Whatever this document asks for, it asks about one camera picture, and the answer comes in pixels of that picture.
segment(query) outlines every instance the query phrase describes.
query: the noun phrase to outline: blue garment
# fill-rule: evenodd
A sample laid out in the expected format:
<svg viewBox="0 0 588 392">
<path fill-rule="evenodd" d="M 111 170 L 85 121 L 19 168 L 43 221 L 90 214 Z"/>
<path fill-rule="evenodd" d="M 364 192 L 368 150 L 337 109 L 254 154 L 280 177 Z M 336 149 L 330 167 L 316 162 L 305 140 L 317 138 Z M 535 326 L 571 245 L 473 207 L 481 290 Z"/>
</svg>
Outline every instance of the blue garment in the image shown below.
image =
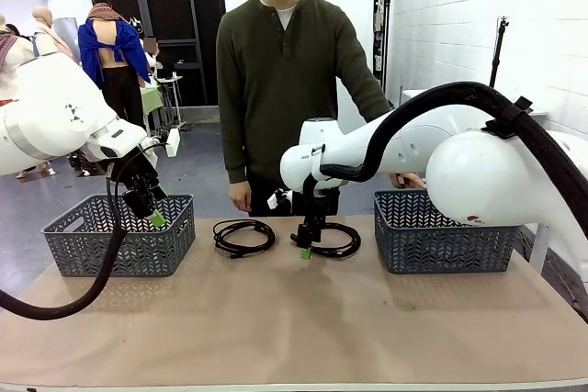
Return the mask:
<svg viewBox="0 0 588 392">
<path fill-rule="evenodd" d="M 100 48 L 113 50 L 115 62 L 126 61 L 145 82 L 150 83 L 147 59 L 139 40 L 139 33 L 127 22 L 117 20 L 117 38 L 114 45 L 98 41 L 94 31 L 94 20 L 91 19 L 78 29 L 77 37 L 82 56 L 82 67 L 99 88 L 102 88 L 104 83 L 104 74 L 98 56 Z"/>
</svg>

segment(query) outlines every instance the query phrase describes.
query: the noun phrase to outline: black trousers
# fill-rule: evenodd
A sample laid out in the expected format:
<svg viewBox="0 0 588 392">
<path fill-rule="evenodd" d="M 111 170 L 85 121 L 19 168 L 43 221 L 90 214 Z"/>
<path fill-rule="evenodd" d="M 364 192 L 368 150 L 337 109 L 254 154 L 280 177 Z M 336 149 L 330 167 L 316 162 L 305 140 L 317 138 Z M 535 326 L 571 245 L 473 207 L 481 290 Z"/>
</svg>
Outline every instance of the black trousers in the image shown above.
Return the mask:
<svg viewBox="0 0 588 392">
<path fill-rule="evenodd" d="M 102 95 L 107 105 L 112 107 L 120 118 L 145 128 L 141 88 L 135 70 L 130 66 L 124 66 L 106 68 L 102 72 L 104 74 Z"/>
<path fill-rule="evenodd" d="M 292 204 L 288 201 L 280 204 L 276 209 L 271 210 L 267 204 L 267 200 L 283 185 L 276 184 L 265 178 L 255 174 L 247 174 L 247 180 L 251 186 L 251 212 L 249 216 L 252 218 L 275 218 L 288 216 L 306 216 L 307 205 L 304 201 L 304 196 L 295 193 L 292 199 Z M 328 216 L 335 216 L 339 211 L 339 193 L 334 192 L 329 207 L 327 208 Z"/>
</svg>

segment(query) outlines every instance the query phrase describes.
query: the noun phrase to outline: gray floor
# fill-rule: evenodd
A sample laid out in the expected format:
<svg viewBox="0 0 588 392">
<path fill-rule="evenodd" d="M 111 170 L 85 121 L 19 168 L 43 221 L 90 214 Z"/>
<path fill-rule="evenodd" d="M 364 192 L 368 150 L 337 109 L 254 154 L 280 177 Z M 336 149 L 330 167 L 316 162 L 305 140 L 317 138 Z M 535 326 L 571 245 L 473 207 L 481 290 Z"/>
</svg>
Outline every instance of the gray floor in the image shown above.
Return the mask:
<svg viewBox="0 0 588 392">
<path fill-rule="evenodd" d="M 183 132 L 176 158 L 165 158 L 163 153 L 160 155 L 158 171 L 162 185 L 168 193 L 193 194 L 197 217 L 236 218 L 243 215 L 233 208 L 227 197 L 228 181 L 222 165 L 218 125 L 203 124 Z M 11 294 L 21 293 L 52 264 L 41 229 L 83 198 L 105 193 L 103 176 L 78 178 L 79 173 L 65 159 L 57 160 L 52 165 L 57 172 L 54 176 L 41 177 L 33 172 L 24 181 L 18 181 L 14 175 L 0 177 L 0 288 Z M 390 181 L 385 176 L 362 185 L 345 187 L 340 213 L 373 213 L 373 193 L 388 188 Z M 579 293 L 582 291 L 577 297 L 583 302 L 586 296 L 573 278 L 573 273 L 561 267 L 557 256 L 550 255 L 549 260 L 551 264 L 544 276 L 571 302 L 568 288 L 552 267 L 558 268 L 566 279 L 569 278 L 568 285 L 577 288 Z M 588 392 L 588 386 L 565 390 Z"/>
</svg>

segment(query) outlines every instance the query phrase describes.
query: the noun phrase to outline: white brick wall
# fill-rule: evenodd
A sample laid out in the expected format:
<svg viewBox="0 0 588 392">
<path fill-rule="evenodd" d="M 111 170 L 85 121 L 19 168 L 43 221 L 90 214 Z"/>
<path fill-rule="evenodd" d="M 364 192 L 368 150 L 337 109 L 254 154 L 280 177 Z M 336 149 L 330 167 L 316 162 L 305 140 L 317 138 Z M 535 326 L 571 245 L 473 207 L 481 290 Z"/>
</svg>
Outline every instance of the white brick wall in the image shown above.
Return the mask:
<svg viewBox="0 0 588 392">
<path fill-rule="evenodd" d="M 388 97 L 490 81 L 496 18 L 509 16 L 496 88 L 588 138 L 588 0 L 394 0 Z"/>
</svg>

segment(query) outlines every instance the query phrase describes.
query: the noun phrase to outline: plastic basket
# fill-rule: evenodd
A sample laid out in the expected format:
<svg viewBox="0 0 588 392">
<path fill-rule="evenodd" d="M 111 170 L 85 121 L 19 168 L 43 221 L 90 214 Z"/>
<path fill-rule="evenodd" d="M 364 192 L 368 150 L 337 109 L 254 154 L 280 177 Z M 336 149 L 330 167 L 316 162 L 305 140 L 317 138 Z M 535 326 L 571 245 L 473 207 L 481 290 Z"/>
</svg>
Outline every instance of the plastic basket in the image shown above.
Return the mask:
<svg viewBox="0 0 588 392">
<path fill-rule="evenodd" d="M 136 218 L 120 199 L 120 217 L 128 232 L 111 275 L 167 277 L 172 275 L 196 238 L 194 197 L 169 196 L 157 202 L 166 223 L 157 228 Z M 100 269 L 114 219 L 106 195 L 90 196 L 43 229 L 53 259 L 63 276 L 95 276 Z"/>
<path fill-rule="evenodd" d="M 443 216 L 424 190 L 377 192 L 376 242 L 394 274 L 506 271 L 517 228 L 471 227 Z"/>
</svg>

